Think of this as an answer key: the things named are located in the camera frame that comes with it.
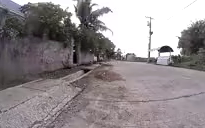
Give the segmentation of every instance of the grass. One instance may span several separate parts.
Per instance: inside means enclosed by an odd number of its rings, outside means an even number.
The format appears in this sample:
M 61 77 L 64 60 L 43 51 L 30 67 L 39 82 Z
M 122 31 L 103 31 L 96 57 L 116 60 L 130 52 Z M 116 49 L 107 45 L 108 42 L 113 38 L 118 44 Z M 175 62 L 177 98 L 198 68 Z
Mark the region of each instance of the grass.
M 199 71 L 205 71 L 205 62 L 196 63 L 194 61 L 189 61 L 189 62 L 177 63 L 177 64 L 174 64 L 173 66 L 187 68 L 187 69 L 194 69 L 194 70 L 199 70 Z

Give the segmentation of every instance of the concrete wall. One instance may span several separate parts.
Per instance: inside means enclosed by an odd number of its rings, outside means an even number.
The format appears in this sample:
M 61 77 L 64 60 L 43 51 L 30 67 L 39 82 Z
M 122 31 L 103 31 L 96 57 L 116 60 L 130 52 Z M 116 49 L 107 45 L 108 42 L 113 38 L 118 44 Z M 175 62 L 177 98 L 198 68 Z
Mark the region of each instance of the concrete wall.
M 24 39 L 7 43 L 2 54 L 10 69 L 18 66 L 22 74 L 53 71 L 72 63 L 69 47 L 56 41 Z
M 36 38 L 0 42 L 0 86 L 24 75 L 53 71 L 70 64 L 72 51 L 60 42 Z
M 90 52 L 81 52 L 80 58 L 81 64 L 89 64 L 94 61 L 94 55 Z

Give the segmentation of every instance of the concrete road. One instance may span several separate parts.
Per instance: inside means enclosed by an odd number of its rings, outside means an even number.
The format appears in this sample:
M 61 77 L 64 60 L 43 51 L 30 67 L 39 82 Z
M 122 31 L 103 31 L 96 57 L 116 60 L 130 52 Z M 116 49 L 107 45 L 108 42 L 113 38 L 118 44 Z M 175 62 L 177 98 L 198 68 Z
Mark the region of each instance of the concrete road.
M 91 74 L 86 89 L 48 128 L 205 128 L 205 72 L 113 64 L 98 70 L 124 80 L 106 82 Z

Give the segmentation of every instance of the dirt patch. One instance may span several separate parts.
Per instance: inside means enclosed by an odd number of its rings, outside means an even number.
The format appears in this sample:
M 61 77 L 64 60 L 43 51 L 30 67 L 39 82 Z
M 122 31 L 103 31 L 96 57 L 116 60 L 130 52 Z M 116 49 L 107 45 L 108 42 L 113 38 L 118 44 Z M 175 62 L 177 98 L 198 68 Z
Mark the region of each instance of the dirt patch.
M 124 80 L 120 74 L 113 72 L 113 71 L 109 71 L 109 70 L 97 71 L 95 72 L 94 77 L 97 79 L 103 80 L 103 81 L 108 81 L 108 82 Z

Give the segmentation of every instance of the sky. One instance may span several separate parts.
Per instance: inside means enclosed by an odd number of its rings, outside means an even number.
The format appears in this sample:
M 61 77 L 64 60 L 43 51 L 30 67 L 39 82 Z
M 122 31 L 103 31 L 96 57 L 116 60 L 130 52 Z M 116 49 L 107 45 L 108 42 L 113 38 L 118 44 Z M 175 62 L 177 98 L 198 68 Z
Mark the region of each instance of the sky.
M 23 5 L 28 2 L 50 2 L 51 0 L 13 0 Z M 98 8 L 110 7 L 113 13 L 101 17 L 114 34 L 107 31 L 104 35 L 110 38 L 117 48 L 121 48 L 123 53 L 135 53 L 139 57 L 146 57 L 149 43 L 148 19 L 152 20 L 152 45 L 151 48 L 158 48 L 169 45 L 173 48 L 175 55 L 180 53 L 177 48 L 178 38 L 181 31 L 186 29 L 191 22 L 205 19 L 205 0 L 197 0 L 188 8 L 187 5 L 194 0 L 92 0 L 99 4 Z M 73 0 L 53 0 L 55 4 L 60 4 L 62 8 L 69 7 L 73 12 Z M 78 23 L 75 15 L 73 22 Z M 151 56 L 157 57 L 157 52 L 152 52 Z

